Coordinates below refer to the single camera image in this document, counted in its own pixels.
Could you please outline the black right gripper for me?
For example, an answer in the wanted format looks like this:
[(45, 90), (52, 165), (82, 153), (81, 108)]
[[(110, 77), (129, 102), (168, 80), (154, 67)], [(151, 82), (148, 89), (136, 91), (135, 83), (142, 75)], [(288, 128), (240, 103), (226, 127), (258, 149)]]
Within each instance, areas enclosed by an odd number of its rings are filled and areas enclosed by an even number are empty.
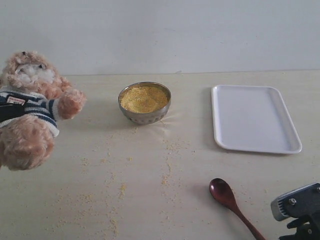
[(320, 239), (320, 213), (301, 216), (286, 226), (295, 229), (295, 234), (283, 235), (279, 240), (319, 240)]

